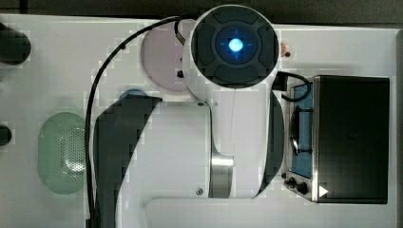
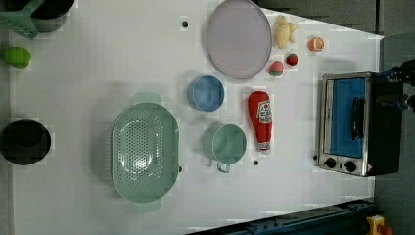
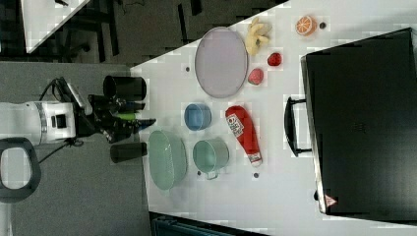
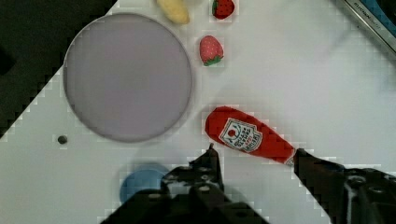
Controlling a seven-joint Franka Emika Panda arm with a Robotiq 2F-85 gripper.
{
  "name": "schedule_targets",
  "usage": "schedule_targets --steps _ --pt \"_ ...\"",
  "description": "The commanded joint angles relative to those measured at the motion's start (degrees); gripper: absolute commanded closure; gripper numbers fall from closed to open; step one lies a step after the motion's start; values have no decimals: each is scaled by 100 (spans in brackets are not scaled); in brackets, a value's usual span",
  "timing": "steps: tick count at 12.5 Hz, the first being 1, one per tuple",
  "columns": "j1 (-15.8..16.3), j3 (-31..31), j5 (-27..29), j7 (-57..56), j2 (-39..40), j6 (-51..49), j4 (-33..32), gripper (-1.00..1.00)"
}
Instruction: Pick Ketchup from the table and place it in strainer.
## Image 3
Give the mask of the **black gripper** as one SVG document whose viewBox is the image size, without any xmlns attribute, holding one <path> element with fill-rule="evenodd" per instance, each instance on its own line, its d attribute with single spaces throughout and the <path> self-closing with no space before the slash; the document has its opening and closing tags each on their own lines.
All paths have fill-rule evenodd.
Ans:
<svg viewBox="0 0 417 236">
<path fill-rule="evenodd" d="M 114 116 L 120 110 L 140 111 L 145 104 L 135 101 L 126 101 L 120 98 L 109 98 L 104 95 L 90 94 L 88 102 L 92 107 L 92 114 L 78 114 L 76 118 L 76 134 L 78 138 L 102 134 L 110 144 L 130 138 L 134 133 L 152 126 L 155 119 L 123 120 Z"/>
</svg>

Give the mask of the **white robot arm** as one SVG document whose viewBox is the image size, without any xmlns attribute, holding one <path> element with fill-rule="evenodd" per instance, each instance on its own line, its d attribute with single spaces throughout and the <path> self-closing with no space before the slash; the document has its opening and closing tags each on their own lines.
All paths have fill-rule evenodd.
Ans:
<svg viewBox="0 0 417 236">
<path fill-rule="evenodd" d="M 24 138 L 35 146 L 103 135 L 111 144 L 155 123 L 136 117 L 136 102 L 90 95 L 86 102 L 28 101 L 1 104 L 1 137 Z"/>
</svg>

